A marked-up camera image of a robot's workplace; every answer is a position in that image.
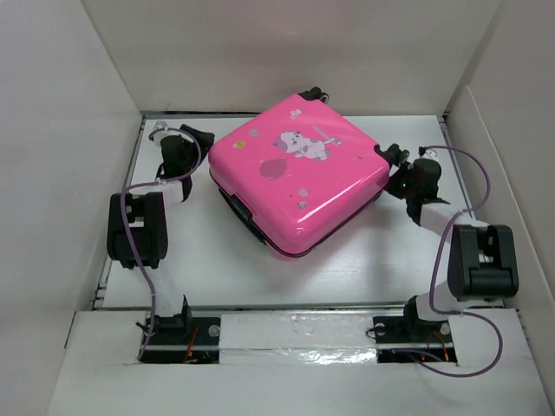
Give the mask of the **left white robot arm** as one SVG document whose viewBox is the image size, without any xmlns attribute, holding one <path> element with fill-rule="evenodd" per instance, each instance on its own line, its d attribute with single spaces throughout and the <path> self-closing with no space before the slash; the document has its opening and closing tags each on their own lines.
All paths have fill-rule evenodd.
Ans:
<svg viewBox="0 0 555 416">
<path fill-rule="evenodd" d="M 189 198 L 192 175 L 209 153 L 215 135 L 159 121 L 148 140 L 160 150 L 160 165 L 152 180 L 128 185 L 110 197 L 107 251 L 122 268 L 142 276 L 148 287 L 150 315 L 138 324 L 144 342 L 169 338 L 181 344 L 193 335 L 193 317 L 169 274 L 158 271 L 169 249 L 166 212 Z"/>
</svg>

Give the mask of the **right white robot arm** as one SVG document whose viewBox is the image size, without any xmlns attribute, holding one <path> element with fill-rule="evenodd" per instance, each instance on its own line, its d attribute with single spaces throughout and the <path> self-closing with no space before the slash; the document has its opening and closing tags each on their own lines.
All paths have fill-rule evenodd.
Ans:
<svg viewBox="0 0 555 416">
<path fill-rule="evenodd" d="M 488 224 L 456 210 L 438 197 L 441 166 L 419 158 L 403 162 L 386 191 L 406 202 L 414 223 L 440 237 L 427 293 L 408 300 L 402 319 L 388 324 L 392 332 L 410 342 L 439 329 L 451 314 L 459 314 L 473 301 L 514 297 L 519 273 L 512 229 Z"/>
</svg>

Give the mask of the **pink hard-shell suitcase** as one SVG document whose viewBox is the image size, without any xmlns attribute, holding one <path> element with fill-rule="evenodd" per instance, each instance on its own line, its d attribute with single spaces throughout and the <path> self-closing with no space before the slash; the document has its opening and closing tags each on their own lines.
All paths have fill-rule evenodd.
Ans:
<svg viewBox="0 0 555 416">
<path fill-rule="evenodd" d="M 383 192 L 408 151 L 381 147 L 313 87 L 218 140 L 209 173 L 239 220 L 282 257 L 313 251 Z"/>
</svg>

